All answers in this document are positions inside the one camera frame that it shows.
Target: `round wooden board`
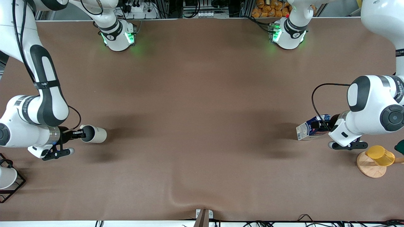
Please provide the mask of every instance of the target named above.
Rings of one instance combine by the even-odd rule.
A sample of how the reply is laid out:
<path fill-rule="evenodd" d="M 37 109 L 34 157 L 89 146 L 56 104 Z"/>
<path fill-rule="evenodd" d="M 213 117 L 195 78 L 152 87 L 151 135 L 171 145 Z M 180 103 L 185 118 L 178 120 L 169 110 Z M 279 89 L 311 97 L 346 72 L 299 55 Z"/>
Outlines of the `round wooden board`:
<path fill-rule="evenodd" d="M 356 165 L 364 175 L 371 178 L 382 177 L 387 170 L 387 167 L 376 165 L 371 158 L 366 156 L 365 152 L 358 155 L 356 158 Z"/>

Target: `cable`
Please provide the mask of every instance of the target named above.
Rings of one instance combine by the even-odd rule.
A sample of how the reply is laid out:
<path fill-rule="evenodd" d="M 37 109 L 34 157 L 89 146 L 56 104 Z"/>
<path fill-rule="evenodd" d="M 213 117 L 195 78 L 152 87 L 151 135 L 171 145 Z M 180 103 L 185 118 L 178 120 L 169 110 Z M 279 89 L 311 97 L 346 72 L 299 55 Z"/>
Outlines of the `cable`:
<path fill-rule="evenodd" d="M 262 30 L 264 30 L 264 31 L 266 31 L 266 32 L 268 32 L 268 33 L 275 33 L 274 31 L 266 30 L 265 28 L 263 28 L 263 27 L 261 26 L 261 25 L 269 26 L 269 23 L 259 22 L 259 21 L 257 21 L 255 18 L 252 18 L 252 17 L 249 17 L 249 16 L 241 16 L 241 17 L 247 18 L 247 19 L 249 19 L 250 21 L 256 23 L 256 24 L 259 26 L 259 28 L 261 28 Z"/>
<path fill-rule="evenodd" d="M 258 227 L 274 227 L 272 223 L 269 223 L 267 221 L 247 221 L 247 223 L 243 227 L 253 227 L 251 224 L 256 223 Z"/>
<path fill-rule="evenodd" d="M 81 5 L 83 6 L 83 8 L 91 15 L 97 16 L 97 15 L 101 15 L 104 12 L 104 8 L 102 6 L 100 6 L 100 9 L 101 9 L 100 13 L 92 13 L 84 6 L 83 0 L 80 0 L 80 2 L 81 2 Z"/>
<path fill-rule="evenodd" d="M 318 113 L 317 108 L 316 108 L 316 105 L 314 104 L 314 93 L 316 92 L 316 90 L 317 90 L 319 87 L 322 87 L 322 86 L 325 86 L 325 85 L 348 86 L 348 87 L 351 86 L 351 85 L 350 85 L 350 84 L 334 84 L 334 83 L 320 84 L 320 85 L 318 85 L 318 86 L 313 90 L 313 93 L 311 94 L 311 103 L 313 104 L 314 111 L 316 112 L 317 116 L 321 119 L 321 121 L 323 122 L 323 124 L 327 127 L 328 131 L 331 131 L 330 127 L 328 127 L 328 125 L 325 123 L 325 121 L 323 120 L 323 118 L 322 118 L 322 117 L 320 116 L 320 114 Z"/>
<path fill-rule="evenodd" d="M 240 13 L 240 11 L 238 11 L 237 13 L 225 13 L 226 15 L 236 15 L 236 14 L 239 14 Z"/>
<path fill-rule="evenodd" d="M 122 14 L 123 14 L 123 16 L 124 16 L 124 19 L 126 20 L 126 16 L 125 16 L 124 9 L 122 9 L 122 6 L 120 6 L 119 8 L 121 8 L 121 11 L 122 11 Z"/>
<path fill-rule="evenodd" d="M 77 113 L 79 120 L 78 120 L 78 124 L 77 124 L 74 128 L 68 129 L 68 130 L 64 131 L 63 133 L 67 133 L 67 132 L 73 131 L 73 130 L 75 130 L 78 126 L 80 126 L 80 124 L 81 124 L 81 115 L 80 115 L 79 111 L 77 111 L 76 109 L 74 109 L 73 107 L 71 107 L 71 106 L 69 106 L 69 105 L 67 105 L 67 106 L 68 106 L 70 109 L 74 110 L 74 111 Z"/>
<path fill-rule="evenodd" d="M 142 23 L 143 23 L 143 21 L 140 21 L 139 29 L 136 30 L 136 34 L 139 34 L 140 29 L 142 28 Z"/>
<path fill-rule="evenodd" d="M 302 215 L 300 215 L 296 222 L 299 222 L 299 221 L 300 221 L 301 219 L 303 219 L 304 217 L 308 217 L 308 218 L 310 219 L 310 221 L 312 222 L 312 223 L 309 224 L 309 225 L 307 225 L 306 222 L 305 222 L 306 227 L 309 227 L 309 226 L 311 226 L 311 225 L 314 225 L 314 226 L 316 226 L 316 225 L 321 225 L 321 226 L 325 226 L 325 227 L 335 227 L 335 226 L 330 226 L 330 225 L 325 225 L 325 224 L 321 224 L 321 223 L 314 222 L 313 219 L 312 219 L 312 218 L 310 217 L 310 215 L 308 215 L 308 214 L 302 214 Z"/>
<path fill-rule="evenodd" d="M 229 0 L 212 0 L 212 7 L 215 8 L 222 8 L 225 6 L 229 6 L 230 1 Z"/>
<path fill-rule="evenodd" d="M 22 41 L 22 35 L 21 35 L 21 39 L 18 37 L 17 21 L 16 21 L 16 15 L 15 15 L 16 14 L 15 13 L 15 5 L 16 5 L 16 2 L 15 2 L 15 0 L 13 0 L 13 25 L 14 25 L 14 32 L 15 32 L 15 38 L 17 40 L 18 50 L 20 51 L 21 58 L 23 60 L 25 68 L 27 69 L 28 74 L 29 74 L 32 82 L 35 83 L 34 74 L 32 73 L 30 67 L 28 66 L 27 60 L 25 59 L 23 46 L 22 46 L 23 44 L 22 44 L 22 42 L 20 42 L 20 41 Z M 27 15 L 27 11 L 24 10 L 24 12 L 23 12 L 23 23 L 24 24 L 25 24 L 26 15 Z M 24 27 L 21 27 L 21 34 L 23 34 L 23 33 L 24 33 Z"/>
<path fill-rule="evenodd" d="M 182 14 L 181 14 L 181 6 L 178 7 L 178 1 L 179 0 L 175 0 L 175 8 L 177 9 L 178 12 L 178 18 L 180 18 Z"/>
<path fill-rule="evenodd" d="M 165 14 L 165 15 L 167 15 L 167 16 L 170 16 L 169 13 L 166 13 L 166 12 L 161 11 L 160 8 L 158 7 L 157 3 L 153 4 L 150 0 L 148 0 L 148 2 L 151 3 L 151 4 L 153 5 L 153 8 L 156 9 L 156 10 L 158 10 L 160 13 Z"/>
<path fill-rule="evenodd" d="M 404 225 L 403 219 L 390 219 L 384 222 L 387 226 Z"/>
<path fill-rule="evenodd" d="M 196 15 L 198 15 L 200 9 L 201 9 L 201 3 L 199 2 L 199 0 L 196 0 L 195 11 L 193 12 L 193 14 L 191 16 L 184 16 L 184 17 L 185 18 L 193 18 Z"/>
<path fill-rule="evenodd" d="M 96 221 L 95 222 L 95 227 L 102 227 L 104 225 L 104 221 Z"/>

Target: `black wire rack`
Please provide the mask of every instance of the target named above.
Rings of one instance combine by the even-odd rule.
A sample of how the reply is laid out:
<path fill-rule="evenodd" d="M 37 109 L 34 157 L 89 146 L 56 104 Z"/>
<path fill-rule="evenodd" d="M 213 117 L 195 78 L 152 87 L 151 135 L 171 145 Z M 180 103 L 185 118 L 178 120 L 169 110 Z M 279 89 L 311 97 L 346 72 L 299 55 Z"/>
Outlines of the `black wire rack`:
<path fill-rule="evenodd" d="M 0 153 L 0 159 L 6 159 L 2 153 Z M 14 183 L 6 189 L 0 189 L 0 203 L 6 202 L 20 187 L 24 185 L 26 180 L 21 176 L 17 170 L 17 179 Z"/>

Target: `black cable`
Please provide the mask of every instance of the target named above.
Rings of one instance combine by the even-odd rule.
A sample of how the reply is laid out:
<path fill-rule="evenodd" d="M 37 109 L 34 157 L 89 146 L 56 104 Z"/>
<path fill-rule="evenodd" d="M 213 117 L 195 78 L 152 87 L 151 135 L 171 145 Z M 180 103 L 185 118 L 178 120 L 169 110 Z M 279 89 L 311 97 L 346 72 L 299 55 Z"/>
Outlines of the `black cable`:
<path fill-rule="evenodd" d="M 167 15 L 167 16 L 170 16 L 169 13 L 166 13 L 166 12 L 161 11 L 160 8 L 158 7 L 158 4 L 157 4 L 157 3 L 153 4 L 153 2 L 151 2 L 151 0 L 148 0 L 148 2 L 151 3 L 151 4 L 153 5 L 153 8 L 157 9 L 160 13 L 165 14 L 165 15 Z"/>
<path fill-rule="evenodd" d="M 24 49 L 22 47 L 22 42 L 20 42 L 20 41 L 22 41 L 22 35 L 21 35 L 21 39 L 18 37 L 17 21 L 16 21 L 16 15 L 15 15 L 15 5 L 16 5 L 16 2 L 15 2 L 15 0 L 13 0 L 13 25 L 14 25 L 14 32 L 15 32 L 15 38 L 17 40 L 18 50 L 20 51 L 21 58 L 23 60 L 25 68 L 28 71 L 29 77 L 31 78 L 32 82 L 35 83 L 34 74 L 32 73 L 30 67 L 28 66 L 27 60 L 25 59 L 25 54 L 24 54 Z M 25 7 L 25 10 L 23 12 L 23 23 L 24 24 L 25 24 L 26 14 L 27 14 L 27 11 L 26 11 L 26 7 Z M 23 34 L 23 33 L 24 33 L 24 27 L 21 27 L 21 34 Z"/>
<path fill-rule="evenodd" d="M 212 0 L 212 7 L 215 8 L 222 8 L 225 6 L 229 6 L 230 1 L 229 0 Z"/>
<path fill-rule="evenodd" d="M 99 226 L 99 227 L 102 227 L 102 226 L 104 225 L 104 221 L 96 221 L 96 222 L 95 222 L 95 227 L 98 226 L 98 222 L 100 222 L 100 226 Z"/>
<path fill-rule="evenodd" d="M 384 222 L 385 225 L 395 226 L 395 225 L 404 225 L 404 220 L 402 219 L 390 219 Z"/>
<path fill-rule="evenodd" d="M 64 131 L 63 133 L 73 131 L 73 130 L 75 130 L 76 128 L 78 128 L 78 126 L 80 126 L 80 124 L 81 124 L 81 114 L 80 114 L 80 112 L 79 112 L 78 110 L 76 110 L 75 108 L 73 108 L 72 106 L 69 106 L 69 105 L 67 105 L 67 106 L 68 106 L 70 109 L 74 110 L 74 111 L 77 113 L 79 120 L 78 120 L 78 124 L 77 124 L 74 128 L 70 128 L 70 129 Z"/>
<path fill-rule="evenodd" d="M 198 15 L 199 11 L 201 9 L 201 3 L 199 2 L 199 0 L 196 0 L 196 5 L 195 5 L 195 11 L 191 16 L 184 16 L 185 18 L 193 18 L 196 15 Z"/>
<path fill-rule="evenodd" d="M 249 17 L 249 16 L 241 16 L 241 17 L 247 18 L 247 19 L 249 19 L 250 21 L 256 23 L 256 24 L 259 26 L 259 28 L 261 28 L 262 30 L 264 30 L 264 31 L 266 31 L 266 32 L 268 32 L 268 33 L 275 33 L 274 31 L 266 30 L 265 28 L 263 28 L 263 27 L 261 26 L 261 25 L 269 26 L 269 23 L 259 22 L 259 21 L 257 21 L 255 18 L 252 18 L 252 17 Z"/>
<path fill-rule="evenodd" d="M 124 16 L 124 19 L 126 20 L 126 16 L 125 16 L 125 12 L 124 12 L 124 9 L 122 9 L 122 6 L 120 6 L 119 8 L 121 8 L 121 11 L 122 11 L 122 15 Z"/>
<path fill-rule="evenodd" d="M 356 221 L 356 223 L 359 223 L 361 226 L 363 226 L 363 227 L 368 227 L 367 225 L 365 225 L 365 224 L 363 224 L 363 223 L 361 223 L 361 222 L 357 222 Z"/>
<path fill-rule="evenodd" d="M 104 8 L 101 6 L 100 7 L 101 12 L 100 13 L 92 13 L 84 6 L 83 0 L 80 0 L 80 2 L 81 2 L 81 5 L 83 6 L 83 8 L 91 15 L 97 16 L 97 15 L 101 15 L 104 12 Z"/>
<path fill-rule="evenodd" d="M 181 11 L 182 6 L 178 7 L 178 1 L 179 0 L 175 0 L 175 8 L 177 9 L 177 12 L 178 12 L 178 18 L 180 18 L 183 14 Z"/>
<path fill-rule="evenodd" d="M 310 215 L 308 215 L 308 214 L 302 214 L 302 215 L 300 215 L 300 218 L 297 219 L 296 222 L 300 221 L 300 220 L 303 219 L 304 217 L 308 217 L 312 222 L 314 222 L 313 219 L 312 219 L 312 218 L 310 217 Z"/>
<path fill-rule="evenodd" d="M 321 119 L 321 121 L 323 122 L 323 124 L 327 127 L 328 131 L 331 131 L 330 127 L 328 127 L 328 125 L 325 123 L 325 121 L 323 120 L 323 118 L 320 116 L 320 114 L 317 111 L 316 105 L 314 104 L 314 93 L 316 92 L 316 90 L 319 87 L 325 86 L 325 85 L 335 85 L 335 86 L 351 86 L 350 84 L 335 84 L 335 83 L 325 83 L 325 84 L 320 84 L 318 85 L 314 90 L 313 93 L 311 94 L 311 103 L 313 104 L 313 108 L 314 111 L 316 112 L 317 116 Z"/>
<path fill-rule="evenodd" d="M 314 226 L 321 225 L 321 226 L 325 226 L 325 227 L 334 227 L 334 226 L 331 226 L 331 225 L 325 225 L 325 224 L 321 224 L 321 223 L 317 223 L 317 222 L 310 223 L 309 225 L 307 225 L 307 227 L 309 227 L 311 225 L 314 225 Z"/>
<path fill-rule="evenodd" d="M 243 227 L 246 227 L 247 225 L 249 225 L 250 227 L 252 227 L 250 223 L 253 223 L 253 222 L 247 222 L 247 224 L 243 225 Z"/>

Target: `green led light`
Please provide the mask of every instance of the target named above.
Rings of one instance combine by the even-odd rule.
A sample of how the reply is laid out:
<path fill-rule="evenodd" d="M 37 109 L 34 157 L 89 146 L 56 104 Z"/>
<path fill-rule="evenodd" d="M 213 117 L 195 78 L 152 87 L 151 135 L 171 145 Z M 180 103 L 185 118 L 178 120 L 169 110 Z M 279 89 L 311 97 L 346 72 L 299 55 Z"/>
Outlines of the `green led light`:
<path fill-rule="evenodd" d="M 282 29 L 279 28 L 278 31 L 274 34 L 274 37 L 272 38 L 272 40 L 274 42 L 277 42 L 279 40 L 281 33 L 282 33 Z"/>
<path fill-rule="evenodd" d="M 305 34 L 306 34 L 306 31 L 302 34 L 302 39 L 300 40 L 300 42 L 303 42 Z"/>
<path fill-rule="evenodd" d="M 104 39 L 105 45 L 107 45 L 107 41 L 105 40 L 104 34 L 101 33 L 102 39 Z"/>
<path fill-rule="evenodd" d="M 132 43 L 134 42 L 134 38 L 133 38 L 133 35 L 132 35 L 131 33 L 126 33 L 126 32 L 125 32 L 125 36 L 126 36 L 128 42 L 129 42 L 130 44 L 132 44 Z"/>

